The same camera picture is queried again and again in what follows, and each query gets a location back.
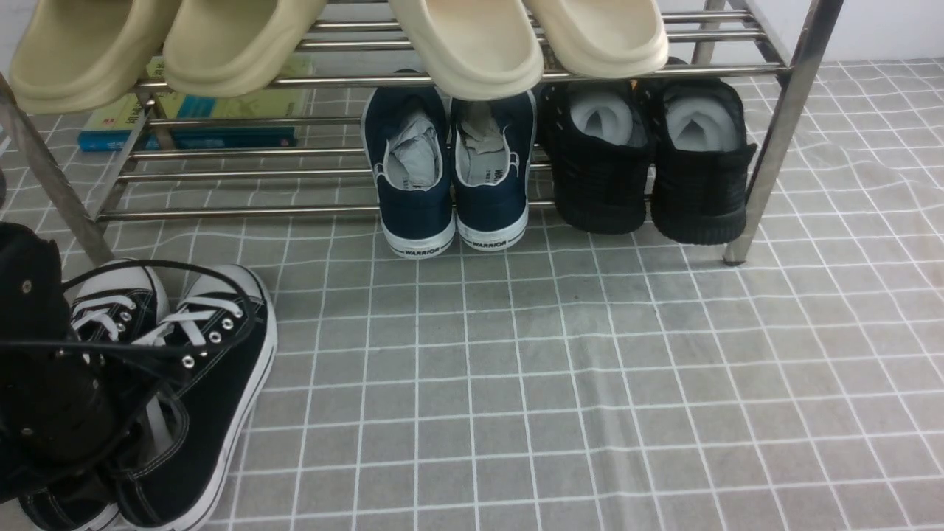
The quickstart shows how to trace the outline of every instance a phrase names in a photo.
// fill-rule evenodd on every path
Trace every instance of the cream slide sandal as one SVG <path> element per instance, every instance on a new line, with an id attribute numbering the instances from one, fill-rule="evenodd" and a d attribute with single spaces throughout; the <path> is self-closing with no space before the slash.
<path id="1" fill-rule="evenodd" d="M 183 0 L 167 36 L 168 84 L 235 97 L 278 76 L 328 0 Z"/>
<path id="2" fill-rule="evenodd" d="M 622 79 L 668 61 L 655 0 L 525 0 L 561 64 L 586 77 Z"/>
<path id="3" fill-rule="evenodd" d="M 88 111 L 144 74 L 180 0 L 40 0 L 9 68 L 26 112 Z"/>
<path id="4" fill-rule="evenodd" d="M 432 80 L 464 100 L 521 94 L 544 56 L 520 0 L 390 0 Z"/>

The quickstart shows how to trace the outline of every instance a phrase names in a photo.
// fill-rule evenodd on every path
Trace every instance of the white shoelace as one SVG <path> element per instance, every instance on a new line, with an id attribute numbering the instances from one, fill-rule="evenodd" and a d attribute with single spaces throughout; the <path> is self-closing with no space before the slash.
<path id="1" fill-rule="evenodd" d="M 210 299 L 207 297 L 190 297 L 185 299 L 179 305 L 180 309 L 177 310 L 176 313 L 165 317 L 157 328 L 145 335 L 142 335 L 141 338 L 134 342 L 134 344 L 154 346 L 164 345 L 164 337 L 173 331 L 175 324 L 179 324 L 180 330 L 182 330 L 183 333 L 187 335 L 187 339 L 190 340 L 192 345 L 195 347 L 202 347 L 206 345 L 207 339 L 203 336 L 203 333 L 200 332 L 200 327 L 197 326 L 196 323 L 212 318 L 216 314 L 216 310 L 191 312 L 189 308 L 191 304 L 209 306 L 210 308 L 218 308 L 220 310 L 229 312 L 234 317 L 243 316 L 243 310 L 240 309 L 239 304 L 230 300 Z"/>
<path id="2" fill-rule="evenodd" d="M 118 334 L 122 332 L 125 328 L 125 325 L 116 323 L 113 318 L 109 315 L 109 308 L 115 304 L 127 308 L 128 310 L 134 310 L 137 308 L 134 300 L 131 300 L 130 297 L 125 297 L 124 295 L 110 295 L 108 297 L 102 297 L 100 299 L 92 300 L 83 300 L 72 311 L 72 328 L 78 332 L 78 329 L 89 324 L 90 322 L 96 322 L 109 333 L 109 339 L 111 341 L 118 340 Z"/>

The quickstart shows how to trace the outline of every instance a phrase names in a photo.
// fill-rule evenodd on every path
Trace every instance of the black sneaker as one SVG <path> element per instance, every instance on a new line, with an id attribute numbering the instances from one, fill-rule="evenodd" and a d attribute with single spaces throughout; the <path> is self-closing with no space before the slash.
<path id="1" fill-rule="evenodd" d="M 255 323 L 242 343 L 218 353 L 183 358 L 192 379 L 164 397 L 161 411 L 173 441 L 149 448 L 142 426 L 112 459 L 118 506 L 143 529 L 187 531 L 202 526 L 223 492 L 236 441 L 269 375 L 277 347 L 275 307 L 261 280 L 237 265 L 215 271 L 249 295 L 245 308 L 220 280 L 201 276 L 177 311 L 140 343 L 202 347 L 218 344 Z"/>
<path id="2" fill-rule="evenodd" d="M 748 143 L 744 104 L 719 79 L 643 81 L 640 100 L 658 137 L 652 222 L 683 244 L 737 239 L 747 222 Z"/>
<path id="3" fill-rule="evenodd" d="M 153 330 L 167 309 L 167 296 L 154 271 L 129 267 L 82 284 L 71 308 L 72 327 L 81 341 L 131 343 Z M 95 366 L 102 364 L 96 369 L 106 381 L 114 402 L 131 398 L 123 392 L 128 386 L 124 364 L 115 361 L 103 364 L 101 358 L 92 359 L 88 354 L 84 361 Z M 20 496 L 19 502 L 26 516 L 44 531 L 101 531 L 118 518 L 118 506 L 103 501 L 109 498 L 109 488 L 94 472 L 89 472 Z"/>
<path id="4" fill-rule="evenodd" d="M 538 142 L 550 158 L 554 204 L 577 229 L 626 234 L 646 221 L 655 142 L 633 98 L 625 81 L 553 84 L 541 95 Z"/>

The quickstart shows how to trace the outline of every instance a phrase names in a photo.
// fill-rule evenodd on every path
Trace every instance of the shoe rack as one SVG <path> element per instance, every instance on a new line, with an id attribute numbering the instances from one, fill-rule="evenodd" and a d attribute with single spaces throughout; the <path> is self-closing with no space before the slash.
<path id="1" fill-rule="evenodd" d="M 335 0 L 334 4 L 366 4 L 377 0 Z M 706 0 L 702 11 L 665 13 L 669 40 L 672 43 L 694 43 L 695 55 L 692 64 L 671 65 L 647 77 L 752 77 L 774 76 L 781 85 L 781 95 L 770 122 L 767 137 L 760 150 L 753 175 L 749 182 L 748 227 L 744 234 L 731 243 L 724 252 L 723 261 L 729 266 L 739 266 L 748 258 L 750 244 L 757 233 L 758 225 L 767 206 L 767 200 L 780 174 L 787 150 L 800 122 L 803 107 L 816 79 L 823 54 L 832 37 L 843 0 L 811 0 L 799 41 L 793 54 L 770 31 L 770 25 L 755 0 Z M 541 30 L 535 25 L 538 39 L 546 53 L 551 52 Z M 679 25 L 699 25 L 698 29 L 679 29 Z M 328 54 L 335 52 L 375 52 L 411 50 L 410 43 L 398 34 L 399 24 L 394 20 L 360 22 L 318 22 L 312 32 L 321 36 L 366 34 L 369 39 L 320 39 L 303 40 L 297 50 Z M 757 45 L 763 62 L 747 65 L 715 64 L 712 62 L 715 43 L 752 42 Z M 548 64 L 554 64 L 548 57 Z M 564 70 L 548 69 L 545 82 L 580 81 Z M 379 86 L 429 85 L 432 81 L 424 75 L 375 74 L 355 77 L 281 77 L 272 82 L 270 88 L 350 88 Z M 104 181 L 100 198 L 91 205 L 91 210 L 82 203 L 76 191 L 65 178 L 42 137 L 33 128 L 24 112 L 16 107 L 12 92 L 0 76 L 0 125 L 8 132 L 12 141 L 26 156 L 36 176 L 49 195 L 63 220 L 76 236 L 76 240 L 97 265 L 113 258 L 103 236 L 105 228 L 113 221 L 154 219 L 197 219 L 225 217 L 272 217 L 292 215 L 335 216 L 343 214 L 372 214 L 379 210 L 376 204 L 331 204 L 331 205 L 285 205 L 280 207 L 246 207 L 233 205 L 228 208 L 188 208 L 121 210 L 118 205 L 129 184 L 158 181 L 206 181 L 208 186 L 218 180 L 264 180 L 266 178 L 319 179 L 335 177 L 368 177 L 371 171 L 363 169 L 299 169 L 299 170 L 248 170 L 248 171 L 185 171 L 175 173 L 144 173 L 136 171 L 139 163 L 153 161 L 185 161 L 207 159 L 265 158 L 265 157 L 338 157 L 361 155 L 357 147 L 292 147 L 265 149 L 189 149 L 174 146 L 170 131 L 181 128 L 232 128 L 272 126 L 324 126 L 358 125 L 360 116 L 304 116 L 276 119 L 169 119 L 164 114 L 154 94 L 169 92 L 163 79 L 142 79 L 132 89 L 143 104 L 143 120 L 132 131 L 117 163 Z M 159 141 L 160 150 L 144 151 L 143 144 L 148 133 Z M 532 169 L 548 171 L 542 163 L 540 153 L 535 156 Z M 552 197 L 531 200 L 532 208 L 553 206 Z"/>

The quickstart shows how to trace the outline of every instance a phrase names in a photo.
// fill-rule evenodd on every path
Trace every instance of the grid floor mat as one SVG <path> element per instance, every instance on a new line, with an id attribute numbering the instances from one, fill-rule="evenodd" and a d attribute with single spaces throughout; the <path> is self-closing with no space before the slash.
<path id="1" fill-rule="evenodd" d="M 374 217 L 113 224 L 121 256 L 238 262 L 276 301 L 275 368 L 207 529 L 944 529 L 944 60 L 819 79 L 739 268 L 650 223 L 590 237 L 553 212 L 508 252 L 420 263 Z M 763 140 L 776 86 L 734 83 Z M 319 90 L 312 111 L 366 97 Z M 76 151 L 84 120 L 37 124 L 91 200 L 114 156 Z M 362 161 L 185 167 L 261 164 Z M 55 238 L 67 276 L 88 268 L 22 154 L 0 165 L 2 217 Z M 374 199 L 370 179 L 157 183 L 123 206 Z M 0 527 L 28 529 L 15 505 Z"/>

